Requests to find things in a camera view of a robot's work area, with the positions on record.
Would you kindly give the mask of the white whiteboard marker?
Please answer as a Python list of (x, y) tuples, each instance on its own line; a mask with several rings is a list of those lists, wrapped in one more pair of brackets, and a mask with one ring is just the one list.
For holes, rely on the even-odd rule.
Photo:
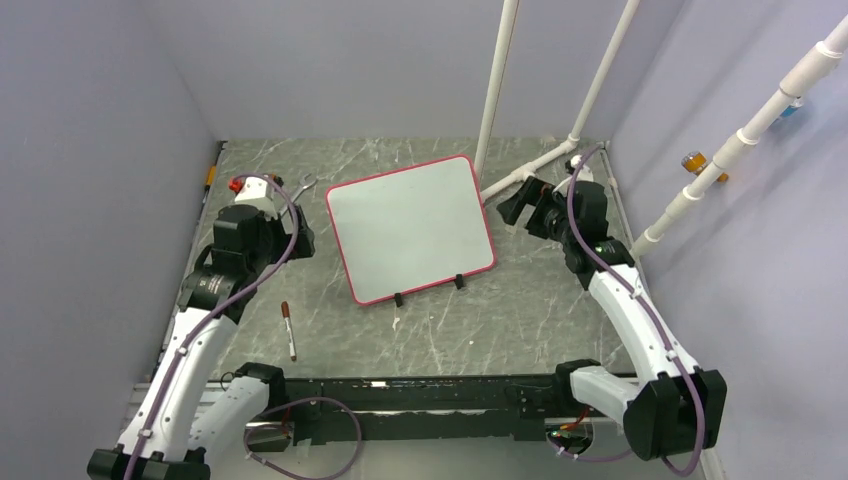
[(297, 360), (296, 340), (294, 336), (293, 323), (291, 319), (290, 306), (287, 301), (281, 302), (281, 314), (287, 334), (289, 358), (292, 362)]

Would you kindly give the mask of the red-framed whiteboard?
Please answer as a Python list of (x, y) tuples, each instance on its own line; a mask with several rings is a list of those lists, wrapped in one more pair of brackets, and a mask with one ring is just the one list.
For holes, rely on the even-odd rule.
[(373, 305), (494, 267), (473, 162), (454, 155), (333, 185), (330, 224), (353, 301)]

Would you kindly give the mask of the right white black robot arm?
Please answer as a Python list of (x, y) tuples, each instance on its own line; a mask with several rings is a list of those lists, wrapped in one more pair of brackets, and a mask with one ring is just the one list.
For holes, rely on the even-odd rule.
[(727, 384), (706, 370), (669, 331), (643, 288), (627, 248), (609, 233), (601, 184), (578, 180), (558, 188), (531, 177), (496, 210), (513, 226), (532, 210), (526, 231), (561, 245), (568, 270), (605, 312), (631, 357), (636, 383), (595, 360), (558, 365), (551, 388), (557, 411), (574, 415), (587, 406), (623, 429), (629, 450), (642, 460), (694, 456), (718, 440)]

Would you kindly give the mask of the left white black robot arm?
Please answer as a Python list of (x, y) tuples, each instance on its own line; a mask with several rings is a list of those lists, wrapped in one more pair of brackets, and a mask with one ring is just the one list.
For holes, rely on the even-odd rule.
[(138, 410), (116, 445), (95, 450), (91, 479), (208, 479), (213, 455), (257, 415), (287, 406), (281, 368), (250, 364), (233, 391), (197, 412), (214, 363), (237, 330), (258, 286), (284, 263), (310, 258), (314, 234), (297, 205), (282, 211), (233, 204), (213, 224), (177, 301), (171, 338)]

